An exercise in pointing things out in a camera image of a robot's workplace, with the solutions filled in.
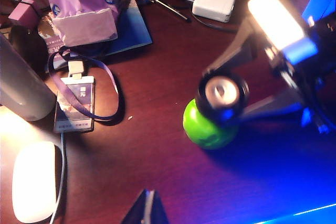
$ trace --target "book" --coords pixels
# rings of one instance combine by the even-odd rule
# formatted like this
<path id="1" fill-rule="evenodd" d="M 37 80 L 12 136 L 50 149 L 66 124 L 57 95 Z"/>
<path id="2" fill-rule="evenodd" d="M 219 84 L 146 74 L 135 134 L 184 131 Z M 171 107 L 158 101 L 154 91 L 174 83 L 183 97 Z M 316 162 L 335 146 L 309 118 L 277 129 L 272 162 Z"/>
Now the book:
<path id="1" fill-rule="evenodd" d="M 137 2 L 135 0 L 120 0 L 120 3 L 121 12 L 117 22 L 118 38 L 111 42 L 111 45 L 106 50 L 106 56 L 152 43 L 152 38 L 142 18 Z M 51 21 L 51 17 L 52 13 L 50 12 L 41 19 L 38 26 L 39 34 L 47 44 L 49 56 L 63 46 L 57 29 Z M 66 66 L 67 62 L 60 55 L 55 55 L 54 68 L 60 69 Z"/>

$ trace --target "white cable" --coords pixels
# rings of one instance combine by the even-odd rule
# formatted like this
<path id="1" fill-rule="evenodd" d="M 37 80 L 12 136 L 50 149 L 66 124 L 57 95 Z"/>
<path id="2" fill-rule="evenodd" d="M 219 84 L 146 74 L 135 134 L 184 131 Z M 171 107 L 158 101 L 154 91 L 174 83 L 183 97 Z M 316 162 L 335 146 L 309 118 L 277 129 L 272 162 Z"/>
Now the white cable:
<path id="1" fill-rule="evenodd" d="M 61 180 L 60 180 L 60 183 L 59 183 L 59 190 L 58 190 L 55 210 L 52 213 L 49 224 L 53 224 L 54 221 L 55 221 L 56 213 L 57 213 L 58 208 L 59 208 L 59 202 L 60 202 L 62 191 L 63 191 L 63 186 L 64 186 L 64 183 L 65 183 L 65 170 L 66 170 L 66 148 L 65 147 L 66 147 L 66 145 L 65 145 L 65 140 L 64 140 L 64 133 L 61 132 L 61 155 L 62 155 Z"/>

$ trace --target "white bottle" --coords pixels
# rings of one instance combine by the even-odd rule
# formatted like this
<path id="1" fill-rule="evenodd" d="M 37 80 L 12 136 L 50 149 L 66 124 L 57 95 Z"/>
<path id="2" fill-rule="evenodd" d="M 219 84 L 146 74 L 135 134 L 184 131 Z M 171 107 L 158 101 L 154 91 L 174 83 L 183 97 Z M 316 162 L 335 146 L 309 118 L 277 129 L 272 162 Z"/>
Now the white bottle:
<path id="1" fill-rule="evenodd" d="M 44 118 L 56 97 L 0 33 L 0 104 L 26 121 Z"/>

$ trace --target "purple lanyard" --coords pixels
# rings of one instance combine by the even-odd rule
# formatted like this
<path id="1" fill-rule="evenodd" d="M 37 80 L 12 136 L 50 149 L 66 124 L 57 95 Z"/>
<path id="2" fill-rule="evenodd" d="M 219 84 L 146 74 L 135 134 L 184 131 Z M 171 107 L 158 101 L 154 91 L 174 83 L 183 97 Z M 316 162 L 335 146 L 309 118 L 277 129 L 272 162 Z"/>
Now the purple lanyard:
<path id="1" fill-rule="evenodd" d="M 120 103 L 119 103 L 119 91 L 118 91 L 118 87 L 117 87 L 117 85 L 115 83 L 115 80 L 114 80 L 114 77 L 113 77 L 113 74 L 112 74 L 111 70 L 103 62 L 101 62 L 99 60 L 95 60 L 95 59 L 92 59 L 90 57 L 83 56 L 83 55 L 80 55 L 80 56 L 77 57 L 77 58 L 80 58 L 80 59 L 88 60 L 91 63 L 95 64 L 97 67 L 105 70 L 107 72 L 107 74 L 109 75 L 111 81 L 112 81 L 112 84 L 113 84 L 115 92 L 118 95 L 118 106 L 117 106 L 117 110 L 116 110 L 116 112 L 114 114 L 108 115 L 108 116 L 100 116 L 100 115 L 92 114 L 90 111 L 88 111 L 83 106 L 83 104 L 81 104 L 77 100 L 77 98 L 74 95 L 74 93 L 69 89 L 69 87 L 67 85 L 64 84 L 64 82 L 62 82 L 62 80 L 60 79 L 60 77 L 55 72 L 55 69 L 54 69 L 54 57 L 55 57 L 56 54 L 60 54 L 65 60 L 69 60 L 69 57 L 67 57 L 67 55 L 63 56 L 64 52 L 67 52 L 68 54 L 70 54 L 67 48 L 60 48 L 60 50 L 58 52 L 54 52 L 49 57 L 49 59 L 48 59 L 49 75 L 52 78 L 52 80 L 54 81 L 54 83 L 55 83 L 56 87 L 58 88 L 59 92 L 61 92 L 62 95 L 68 100 L 68 102 L 76 110 L 78 110 L 80 113 L 82 113 L 83 115 L 86 115 L 86 116 L 88 116 L 90 118 L 97 119 L 97 120 L 100 120 L 100 121 L 112 121 L 112 120 L 116 119 L 118 108 L 120 106 Z"/>

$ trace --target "dark wooden desk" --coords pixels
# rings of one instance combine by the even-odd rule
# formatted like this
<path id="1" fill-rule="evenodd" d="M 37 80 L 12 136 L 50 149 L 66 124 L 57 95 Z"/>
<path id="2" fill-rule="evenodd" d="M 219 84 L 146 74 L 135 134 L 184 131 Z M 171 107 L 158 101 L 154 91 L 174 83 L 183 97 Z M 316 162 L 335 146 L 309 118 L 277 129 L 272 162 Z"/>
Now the dark wooden desk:
<path id="1" fill-rule="evenodd" d="M 170 3 L 176 0 L 164 0 Z M 247 0 L 237 0 L 238 27 Z M 68 178 L 65 211 L 56 223 L 120 223 L 143 188 L 161 195 L 172 224 L 254 223 L 336 201 L 336 142 L 298 121 L 242 125 L 223 150 L 204 151 L 183 131 L 182 115 L 202 70 L 234 35 L 190 24 L 159 5 L 141 6 L 153 44 L 111 56 L 125 98 L 124 119 L 96 122 L 94 131 L 66 134 Z M 270 74 L 265 54 L 237 69 L 249 83 L 250 102 L 284 87 Z M 114 110 L 108 77 L 96 68 L 96 112 Z M 46 80 L 56 92 L 51 80 Z M 11 183 L 18 152 L 52 141 L 53 115 L 27 123 L 5 107 L 1 121 L 1 223 L 18 223 Z"/>

